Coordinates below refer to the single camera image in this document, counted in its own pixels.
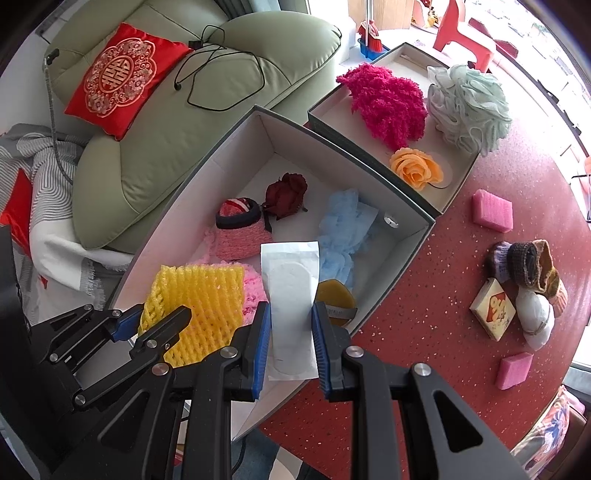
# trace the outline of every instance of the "yellow sponge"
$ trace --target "yellow sponge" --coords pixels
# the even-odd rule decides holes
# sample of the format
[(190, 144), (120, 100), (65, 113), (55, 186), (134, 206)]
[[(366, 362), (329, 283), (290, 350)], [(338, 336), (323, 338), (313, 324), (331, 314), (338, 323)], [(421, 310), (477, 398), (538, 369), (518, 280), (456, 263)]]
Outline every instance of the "yellow sponge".
[(164, 354), (173, 367), (200, 362), (229, 345), (242, 325), (244, 268), (237, 265), (160, 267), (139, 321), (141, 335), (181, 305), (191, 308), (191, 322)]

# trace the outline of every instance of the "white package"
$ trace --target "white package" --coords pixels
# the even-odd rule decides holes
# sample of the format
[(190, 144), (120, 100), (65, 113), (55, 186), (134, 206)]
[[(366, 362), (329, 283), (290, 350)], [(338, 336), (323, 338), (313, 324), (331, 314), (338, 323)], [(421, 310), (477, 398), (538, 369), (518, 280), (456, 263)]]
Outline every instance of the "white package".
[(271, 380), (318, 377), (311, 309), (320, 270), (318, 242), (261, 245), (261, 275), (271, 305)]
[(554, 309), (546, 297), (519, 287), (515, 309), (523, 328), (527, 344), (538, 351), (542, 348), (554, 328)]

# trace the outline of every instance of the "chair leg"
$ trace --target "chair leg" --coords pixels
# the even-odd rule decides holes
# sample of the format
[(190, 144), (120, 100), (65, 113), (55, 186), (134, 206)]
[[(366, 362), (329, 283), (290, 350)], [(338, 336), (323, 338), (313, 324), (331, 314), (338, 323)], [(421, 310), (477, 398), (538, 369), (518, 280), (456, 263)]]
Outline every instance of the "chair leg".
[(445, 47), (445, 45), (448, 45), (448, 42), (446, 38), (444, 38), (443, 35), (440, 35), (439, 33), (437, 34), (437, 37), (435, 37), (435, 43), (433, 44), (433, 48), (435, 48), (435, 50), (438, 51), (443, 51), (443, 47)]
[(478, 54), (476, 58), (476, 70), (480, 70), (482, 73), (486, 73), (488, 70), (488, 66), (491, 64), (493, 57), (495, 56), (494, 52), (486, 52)]

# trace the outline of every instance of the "green leather sofa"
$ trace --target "green leather sofa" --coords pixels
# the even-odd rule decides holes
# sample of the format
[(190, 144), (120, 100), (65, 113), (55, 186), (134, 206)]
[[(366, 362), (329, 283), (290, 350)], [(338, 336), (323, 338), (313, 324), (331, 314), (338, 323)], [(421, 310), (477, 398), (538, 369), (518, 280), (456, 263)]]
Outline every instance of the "green leather sofa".
[[(64, 104), (123, 21), (185, 43), (198, 39), (207, 24), (221, 26), (225, 39), (218, 32), (212, 41), (253, 52), (265, 75), (259, 93), (229, 111), (210, 112), (187, 104), (190, 79), (181, 91), (174, 89), (179, 64), (120, 142), (102, 131), (90, 140), (74, 178), (76, 235), (85, 248), (134, 253), (186, 175), (252, 105), (306, 121), (307, 109), (335, 85), (341, 33), (319, 18), (296, 12), (258, 12), (228, 21), (214, 0), (90, 0), (48, 48), (60, 49), (50, 75), (53, 91)], [(190, 73), (206, 56), (191, 59), (183, 72)], [(260, 85), (253, 57), (228, 56), (199, 73), (191, 101), (225, 108)]]

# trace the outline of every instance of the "tabletop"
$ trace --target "tabletop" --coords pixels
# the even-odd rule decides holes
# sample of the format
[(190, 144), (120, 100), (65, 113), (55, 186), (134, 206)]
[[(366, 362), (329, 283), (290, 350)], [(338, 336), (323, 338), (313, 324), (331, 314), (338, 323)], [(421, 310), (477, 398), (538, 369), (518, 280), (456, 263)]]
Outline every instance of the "tabletop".
[[(552, 135), (551, 128), (544, 130), (527, 112), (514, 119), (500, 149), (477, 160), (408, 270), (353, 337), (354, 344), (383, 361), (429, 363), (508, 448), (523, 438), (556, 394), (591, 313), (591, 232), (548, 153), (546, 141)], [(513, 231), (502, 234), (472, 223), (471, 197), (480, 188), (513, 202)], [(483, 262), (488, 248), (501, 240), (536, 238), (550, 243), (569, 304), (548, 344), (534, 353), (527, 380), (501, 391), (495, 387), (501, 358), (533, 351), (517, 317), (495, 342), (469, 306), (487, 278)], [(514, 303), (517, 287), (504, 286)], [(395, 407), (394, 412), (403, 452), (400, 414)], [(350, 424), (350, 405), (329, 404), (312, 381), (261, 430), (328, 477), (345, 480)], [(401, 457), (407, 472), (403, 453)]]

